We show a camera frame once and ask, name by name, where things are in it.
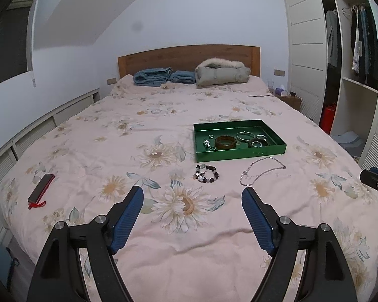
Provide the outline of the blue folded blanket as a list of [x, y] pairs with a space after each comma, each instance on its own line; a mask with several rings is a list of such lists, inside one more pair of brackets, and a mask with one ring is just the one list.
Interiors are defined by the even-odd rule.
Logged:
[[167, 82], [195, 84], [195, 73], [185, 70], [172, 71], [170, 67], [140, 70], [133, 76], [134, 84], [145, 87], [160, 87]]

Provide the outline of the white radiator cover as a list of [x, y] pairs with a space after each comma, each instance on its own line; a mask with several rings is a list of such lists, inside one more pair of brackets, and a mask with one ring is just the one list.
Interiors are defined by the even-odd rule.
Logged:
[[[16, 165], [22, 154], [36, 140], [64, 123], [72, 116], [94, 104], [99, 99], [100, 93], [98, 89], [89, 91], [55, 108], [17, 133], [0, 149], [0, 183], [11, 168]], [[7, 247], [11, 238], [12, 234], [10, 230], [5, 227], [0, 211], [0, 242], [3, 246]]]

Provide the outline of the wooden headboard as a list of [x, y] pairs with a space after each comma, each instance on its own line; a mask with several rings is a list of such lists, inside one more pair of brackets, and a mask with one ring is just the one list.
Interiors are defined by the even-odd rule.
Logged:
[[259, 46], [200, 44], [174, 46], [143, 51], [117, 59], [119, 76], [135, 74], [143, 69], [170, 67], [172, 70], [193, 71], [202, 61], [210, 58], [241, 61], [250, 68], [250, 74], [261, 76], [261, 50]]

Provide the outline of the wooden nightstand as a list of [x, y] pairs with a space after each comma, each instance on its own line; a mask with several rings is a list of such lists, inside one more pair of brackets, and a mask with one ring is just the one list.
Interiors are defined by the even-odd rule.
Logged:
[[301, 99], [298, 96], [288, 95], [288, 96], [281, 96], [281, 95], [275, 95], [279, 100], [282, 102], [285, 102], [290, 107], [295, 109], [296, 111], [300, 112], [301, 107]]

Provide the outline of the amber resin bangle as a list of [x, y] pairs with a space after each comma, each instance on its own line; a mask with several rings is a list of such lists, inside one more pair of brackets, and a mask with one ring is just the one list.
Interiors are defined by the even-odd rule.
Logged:
[[214, 145], [218, 150], [235, 149], [237, 140], [233, 136], [221, 135], [215, 138]]

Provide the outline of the small twisted silver bangle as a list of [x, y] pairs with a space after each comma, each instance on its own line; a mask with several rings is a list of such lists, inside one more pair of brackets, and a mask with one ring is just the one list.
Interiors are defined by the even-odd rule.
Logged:
[[267, 137], [265, 135], [263, 135], [263, 134], [258, 134], [258, 135], [256, 135], [256, 139], [258, 139], [258, 140], [267, 140]]

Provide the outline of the floral pink bedspread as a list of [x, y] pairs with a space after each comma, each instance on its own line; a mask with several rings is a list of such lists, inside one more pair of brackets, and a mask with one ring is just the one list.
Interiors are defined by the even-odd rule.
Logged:
[[[198, 182], [193, 125], [256, 119], [285, 141], [285, 153], [218, 162], [217, 182]], [[377, 287], [378, 193], [360, 182], [360, 172], [313, 121], [268, 95], [260, 78], [198, 89], [137, 87], [125, 77], [23, 153], [0, 183], [0, 207], [20, 247], [37, 261], [58, 221], [87, 223], [138, 185], [145, 203], [115, 257], [133, 299], [249, 301], [270, 263], [242, 209], [251, 183], [278, 214], [332, 227], [357, 297], [368, 301]], [[55, 178], [46, 205], [29, 209], [47, 173]]]

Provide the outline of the black red case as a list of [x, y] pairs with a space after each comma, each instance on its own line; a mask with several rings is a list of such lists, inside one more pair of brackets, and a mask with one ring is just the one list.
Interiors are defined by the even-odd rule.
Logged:
[[37, 209], [44, 207], [46, 205], [46, 201], [43, 200], [43, 195], [46, 193], [47, 189], [49, 188], [51, 182], [53, 182], [55, 175], [47, 173], [43, 176], [43, 178], [38, 182], [37, 186], [33, 190], [32, 194], [28, 198], [28, 208], [29, 209]]

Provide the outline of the dark translucent bangle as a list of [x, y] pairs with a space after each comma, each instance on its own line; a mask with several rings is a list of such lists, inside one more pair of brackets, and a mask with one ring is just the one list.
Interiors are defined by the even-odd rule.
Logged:
[[262, 148], [268, 145], [268, 141], [261, 138], [254, 138], [248, 142], [250, 148]]

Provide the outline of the silver clasp bangle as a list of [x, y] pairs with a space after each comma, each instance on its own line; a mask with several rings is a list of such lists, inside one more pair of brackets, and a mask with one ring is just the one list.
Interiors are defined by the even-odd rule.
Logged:
[[249, 142], [255, 138], [255, 135], [252, 132], [243, 131], [243, 132], [238, 132], [236, 134], [236, 138], [240, 142]]

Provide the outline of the grey fur-trimmed coat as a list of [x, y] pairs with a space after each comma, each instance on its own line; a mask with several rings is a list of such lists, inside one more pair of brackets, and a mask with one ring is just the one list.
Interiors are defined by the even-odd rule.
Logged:
[[250, 73], [251, 69], [241, 61], [211, 58], [204, 60], [195, 68], [195, 80], [198, 88], [246, 83]]

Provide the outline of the folded blue clothes pile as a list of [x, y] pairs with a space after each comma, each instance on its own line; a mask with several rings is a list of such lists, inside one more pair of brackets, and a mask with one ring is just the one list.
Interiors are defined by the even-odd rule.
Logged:
[[334, 135], [332, 139], [352, 155], [360, 155], [365, 146], [365, 141], [353, 131]]

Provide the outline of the red container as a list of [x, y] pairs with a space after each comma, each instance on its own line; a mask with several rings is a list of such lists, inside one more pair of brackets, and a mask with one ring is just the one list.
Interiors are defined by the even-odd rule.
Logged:
[[330, 131], [333, 126], [333, 121], [335, 118], [336, 104], [331, 104], [325, 106], [322, 111], [322, 117], [320, 120], [320, 128], [327, 134], [330, 134]]

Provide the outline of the silver wristwatch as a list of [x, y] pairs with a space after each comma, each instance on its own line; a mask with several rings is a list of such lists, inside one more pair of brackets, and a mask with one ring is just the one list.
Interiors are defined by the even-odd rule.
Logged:
[[204, 145], [205, 145], [205, 147], [206, 147], [207, 149], [211, 149], [211, 148], [212, 148], [212, 143], [211, 143], [210, 139], [206, 138], [206, 139], [203, 141], [203, 143], [204, 143]]

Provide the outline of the dark window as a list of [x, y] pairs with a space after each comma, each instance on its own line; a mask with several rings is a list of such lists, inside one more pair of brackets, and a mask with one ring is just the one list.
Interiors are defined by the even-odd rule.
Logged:
[[33, 69], [37, 0], [12, 0], [0, 16], [0, 83]]

